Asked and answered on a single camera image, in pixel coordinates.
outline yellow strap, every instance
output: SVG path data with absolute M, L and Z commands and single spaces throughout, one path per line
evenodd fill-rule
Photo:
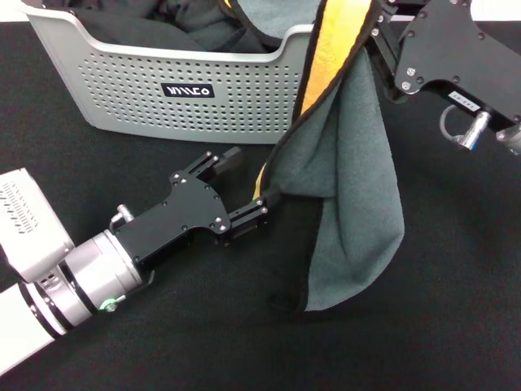
M 307 84 L 300 115 L 319 100 L 344 66 L 364 27 L 371 3 L 371 0 L 327 0 L 309 79 L 302 81 Z M 263 174 L 264 167 L 256 180 L 253 199 L 261 194 Z

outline vent grille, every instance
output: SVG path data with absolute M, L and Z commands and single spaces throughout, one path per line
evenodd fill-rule
M 36 218 L 16 183 L 7 182 L 0 186 L 0 205 L 8 221 L 19 234 L 28 234 L 36 229 L 38 225 Z
M 90 53 L 78 66 L 94 106 L 123 123 L 203 132 L 285 132 L 301 69 Z M 213 99 L 164 96 L 161 83 L 212 84 Z

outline gray laundry basket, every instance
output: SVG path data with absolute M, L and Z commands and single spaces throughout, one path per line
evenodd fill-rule
M 97 41 L 74 15 L 30 1 L 19 9 L 96 128 L 212 143 L 276 143 L 291 124 L 311 25 L 291 28 L 270 54 L 170 51 Z

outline black table surface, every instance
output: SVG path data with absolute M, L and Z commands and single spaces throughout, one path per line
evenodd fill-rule
M 521 52 L 521 24 L 486 28 Z M 451 146 L 437 128 L 446 105 L 428 93 L 401 106 L 381 101 L 406 234 L 360 295 L 321 313 L 273 316 L 263 288 L 277 276 L 250 263 L 273 256 L 256 246 L 269 234 L 228 250 L 193 246 L 117 312 L 0 378 L 0 389 L 519 389 L 521 160 L 493 134 L 471 154 Z M 449 125 L 469 123 L 455 115 Z M 227 146 L 94 129 L 31 26 L 0 24 L 0 173 L 26 167 L 76 244 L 104 230 L 118 204 L 157 203 L 168 175 L 209 148 Z M 218 189 L 227 206 L 248 201 L 269 149 L 246 148 L 247 180 L 230 175 Z M 0 266 L 0 290 L 15 282 Z

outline basket logo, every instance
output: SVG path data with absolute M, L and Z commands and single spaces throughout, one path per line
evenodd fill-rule
M 211 84 L 161 83 L 165 96 L 170 98 L 215 98 Z

